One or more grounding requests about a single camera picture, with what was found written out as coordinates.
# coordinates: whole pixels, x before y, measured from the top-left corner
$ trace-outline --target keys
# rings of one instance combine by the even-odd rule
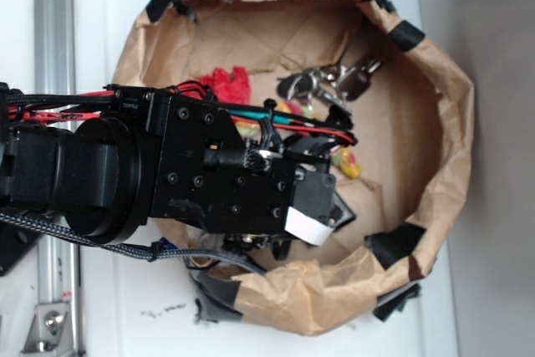
[[[277,93],[286,100],[296,99],[309,108],[312,108],[312,98],[317,98],[327,106],[337,106],[345,114],[353,115],[353,111],[342,100],[322,86],[323,80],[324,74],[320,69],[306,69],[283,79],[277,87]]]
[[[309,74],[292,74],[286,79],[282,79],[277,86],[277,94],[285,100],[294,98],[302,99],[307,96],[309,89],[313,86],[313,78]]]
[[[322,73],[320,69],[306,69],[304,70],[304,73],[309,74],[313,81],[313,86],[309,89],[309,92],[303,95],[308,103],[315,97],[329,107],[338,106],[345,114],[350,116],[353,115],[353,111],[345,104],[345,102],[323,87],[322,82],[324,81],[324,73]]]
[[[340,76],[335,82],[338,97],[343,101],[352,101],[359,98],[370,85],[371,75],[382,64],[382,59],[371,56],[361,59],[354,67],[346,69],[340,68]]]
[[[305,69],[302,73],[282,79],[277,93],[286,100],[296,99],[310,109],[310,101],[316,98],[327,106],[336,106],[352,116],[353,111],[346,102],[356,100],[369,88],[371,75],[382,62],[380,57],[368,56],[352,67],[336,64],[323,69]],[[323,83],[330,84],[336,94],[325,89]]]

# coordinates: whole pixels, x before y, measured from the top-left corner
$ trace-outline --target cable tie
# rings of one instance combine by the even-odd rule
[[[160,256],[160,253],[166,250],[166,248],[167,248],[167,245],[164,242],[161,242],[161,241],[153,242],[150,245],[150,251],[152,252],[152,257],[148,259],[147,261],[149,261],[150,263],[153,263],[156,259],[158,259],[158,257]]]

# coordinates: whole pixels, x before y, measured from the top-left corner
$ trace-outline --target braided cable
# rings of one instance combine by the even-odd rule
[[[163,250],[154,255],[152,251],[146,249],[139,249],[126,244],[104,245],[90,241],[87,237],[80,236],[78,233],[73,232],[69,227],[63,227],[51,222],[44,221],[33,217],[24,217],[21,215],[10,215],[4,212],[0,212],[0,221],[9,225],[14,225],[22,229],[29,230],[31,232],[38,232],[49,236],[57,237],[67,242],[73,242],[83,246],[100,247],[104,250],[111,252],[117,252],[118,254],[125,255],[126,257],[145,259],[152,261],[154,259],[167,259],[167,258],[212,258],[224,263],[231,263],[243,268],[251,273],[264,274],[260,267],[251,264],[245,258],[230,253],[220,252],[213,250],[201,250],[201,249],[184,249],[177,248],[171,250]]]

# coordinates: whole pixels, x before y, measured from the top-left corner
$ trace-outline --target crumpled brown paper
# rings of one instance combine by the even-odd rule
[[[168,8],[156,23],[141,13],[128,37],[114,82],[163,87],[243,65],[253,103],[276,97],[276,78],[291,71],[354,60],[371,48],[388,55],[370,89],[351,106],[362,178],[339,175],[337,189],[358,218],[322,247],[294,242],[272,269],[243,274],[235,309],[245,321],[300,334],[321,334],[408,283],[409,269],[427,275],[466,200],[471,169],[474,90],[430,39],[402,53],[388,39],[400,18],[372,0],[189,0],[197,21]],[[317,111],[324,113],[321,105]],[[426,229],[413,255],[384,270],[364,236],[402,222]],[[160,227],[187,245],[178,222]]]

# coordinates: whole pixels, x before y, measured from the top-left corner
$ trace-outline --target yellow object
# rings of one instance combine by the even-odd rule
[[[356,179],[362,172],[350,148],[341,148],[331,155],[333,165],[338,167],[349,179]]]

